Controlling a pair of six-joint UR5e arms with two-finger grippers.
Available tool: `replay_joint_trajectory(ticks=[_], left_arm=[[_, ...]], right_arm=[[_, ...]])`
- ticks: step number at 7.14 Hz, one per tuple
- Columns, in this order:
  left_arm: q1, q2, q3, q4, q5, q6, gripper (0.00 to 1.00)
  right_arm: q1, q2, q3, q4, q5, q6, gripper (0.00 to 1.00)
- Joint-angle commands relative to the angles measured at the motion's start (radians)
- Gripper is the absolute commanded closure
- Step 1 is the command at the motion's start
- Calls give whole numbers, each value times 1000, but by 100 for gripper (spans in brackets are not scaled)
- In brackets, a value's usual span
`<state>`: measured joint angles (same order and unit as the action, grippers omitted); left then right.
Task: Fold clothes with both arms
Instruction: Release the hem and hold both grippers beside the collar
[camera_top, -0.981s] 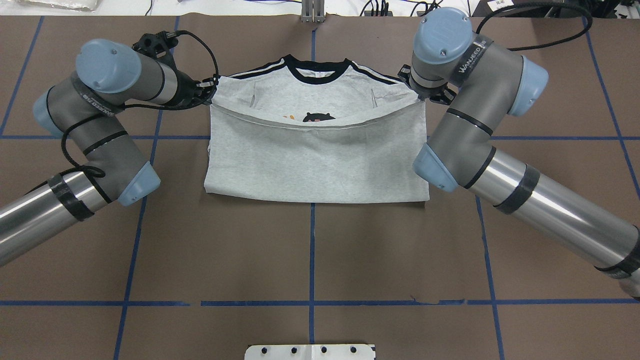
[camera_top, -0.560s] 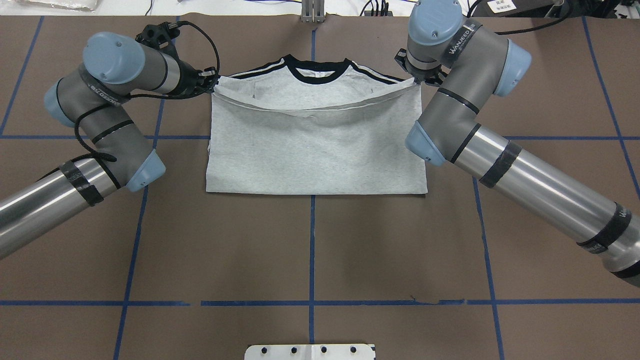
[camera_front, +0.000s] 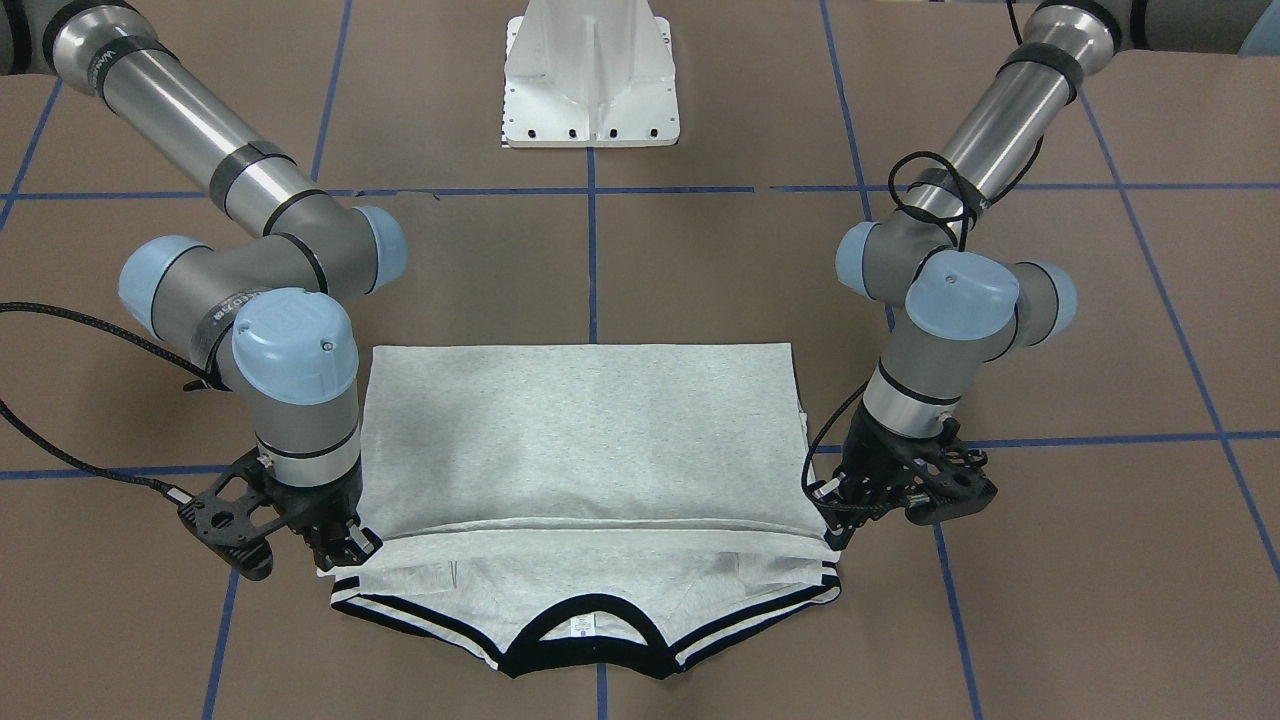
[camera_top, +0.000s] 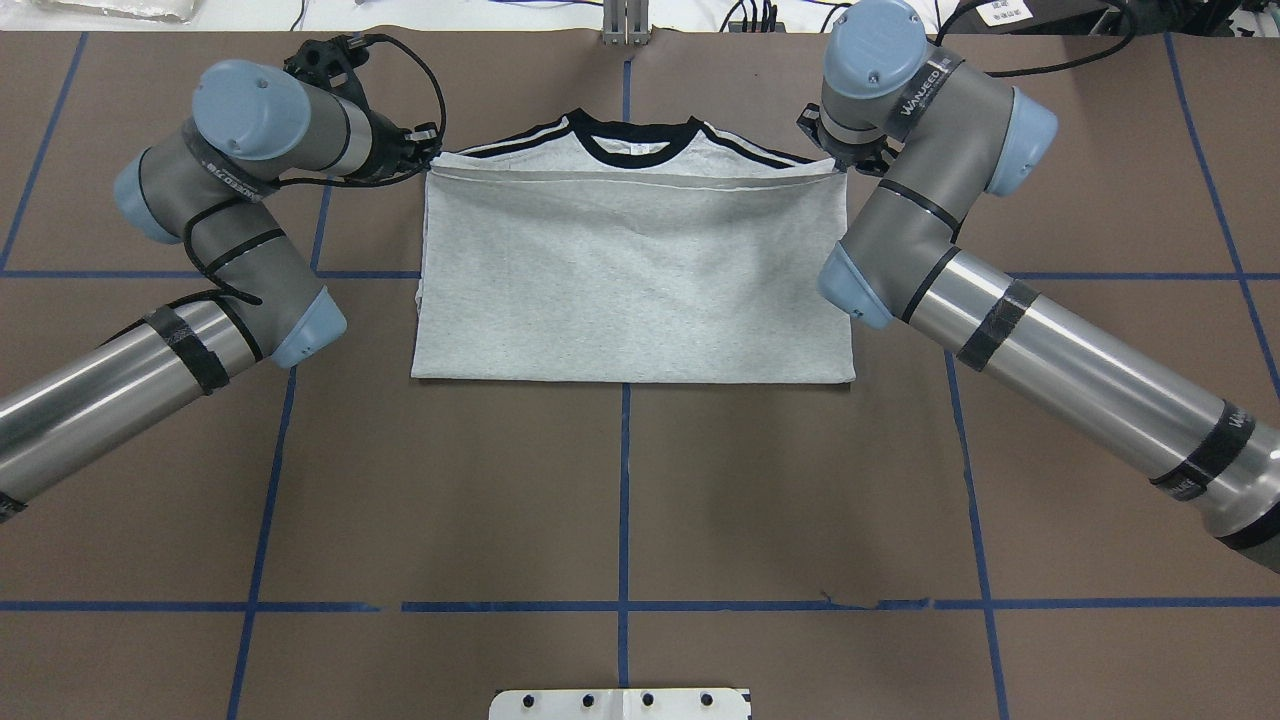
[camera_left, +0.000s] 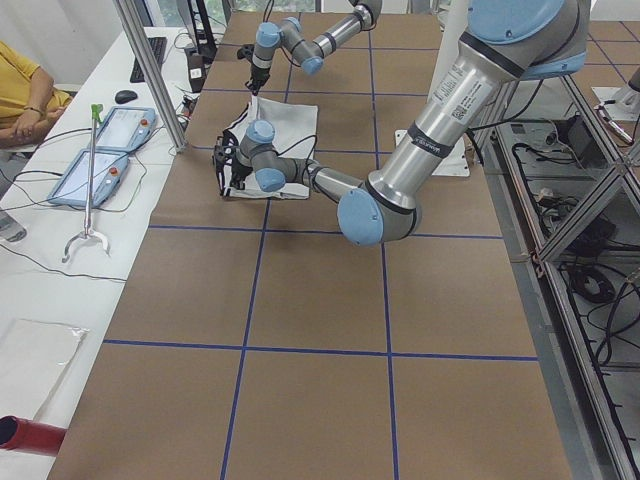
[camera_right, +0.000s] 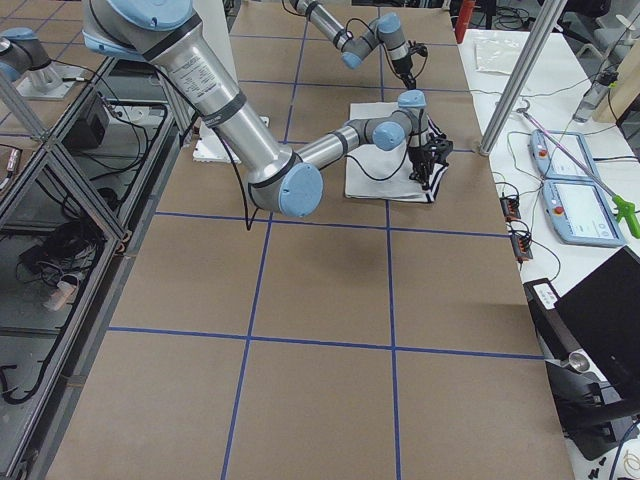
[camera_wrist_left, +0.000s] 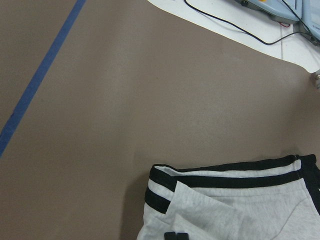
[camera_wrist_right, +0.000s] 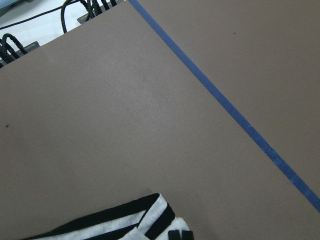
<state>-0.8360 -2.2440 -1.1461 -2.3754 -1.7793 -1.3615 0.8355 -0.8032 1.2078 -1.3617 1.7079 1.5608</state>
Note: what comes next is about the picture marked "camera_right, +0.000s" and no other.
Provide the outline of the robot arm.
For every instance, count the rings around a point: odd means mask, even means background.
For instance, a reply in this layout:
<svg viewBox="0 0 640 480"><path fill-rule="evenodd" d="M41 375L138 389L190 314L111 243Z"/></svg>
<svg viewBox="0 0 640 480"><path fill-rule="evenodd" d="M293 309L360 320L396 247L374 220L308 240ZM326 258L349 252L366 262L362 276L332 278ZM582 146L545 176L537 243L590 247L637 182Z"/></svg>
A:
<svg viewBox="0 0 640 480"><path fill-rule="evenodd" d="M231 147L247 169L244 191L258 208L305 217L323 196L321 169L366 144L383 151L406 147L410 178L425 190L447 168L453 144L431 121L426 97L412 73L423 45L406 40L399 17L386 14L356 37L318 1L294 1L290 13L312 23L350 68L382 47L406 90L386 117L353 119L300 150L280 144L209 46L203 21L190 1L86 1L85 45L105 56L146 61L158 68L199 115Z"/></svg>
<svg viewBox="0 0 640 480"><path fill-rule="evenodd" d="M424 43L409 41L404 34L399 16L387 13L369 23L351 18L342 25L320 1L289 1L289 13L304 16L340 52L343 63L350 69L358 68L378 47L381 47L396 78L407 90L416 89L413 73L414 55L424 59L428 50Z"/></svg>

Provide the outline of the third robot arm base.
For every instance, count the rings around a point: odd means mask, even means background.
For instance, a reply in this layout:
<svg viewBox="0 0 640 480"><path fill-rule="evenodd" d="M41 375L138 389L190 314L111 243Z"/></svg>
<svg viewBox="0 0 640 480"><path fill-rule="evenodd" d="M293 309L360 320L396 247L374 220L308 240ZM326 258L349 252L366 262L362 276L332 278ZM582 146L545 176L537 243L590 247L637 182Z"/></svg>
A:
<svg viewBox="0 0 640 480"><path fill-rule="evenodd" d="M27 27L1 32L1 74L10 82L27 75L17 90L30 100L62 100L71 88L54 67L38 36Z"/></svg>

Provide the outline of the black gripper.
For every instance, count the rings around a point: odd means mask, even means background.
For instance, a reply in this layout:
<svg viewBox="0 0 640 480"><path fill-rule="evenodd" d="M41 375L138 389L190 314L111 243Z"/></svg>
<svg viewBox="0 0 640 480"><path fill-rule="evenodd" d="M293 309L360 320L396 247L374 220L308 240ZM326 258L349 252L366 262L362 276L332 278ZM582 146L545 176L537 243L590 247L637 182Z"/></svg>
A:
<svg viewBox="0 0 640 480"><path fill-rule="evenodd" d="M389 50L388 55L396 76L402 80L407 90L414 90L416 88L416 79L412 72L412 57L419 55L426 60L428 57L427 45L417 41L405 41Z"/></svg>
<svg viewBox="0 0 640 480"><path fill-rule="evenodd" d="M424 145L409 146L408 155L412 164L409 178L422 183L424 191L431 191L434 184L435 165L449 166L448 155L453 151L453 142L444 138L435 138Z"/></svg>

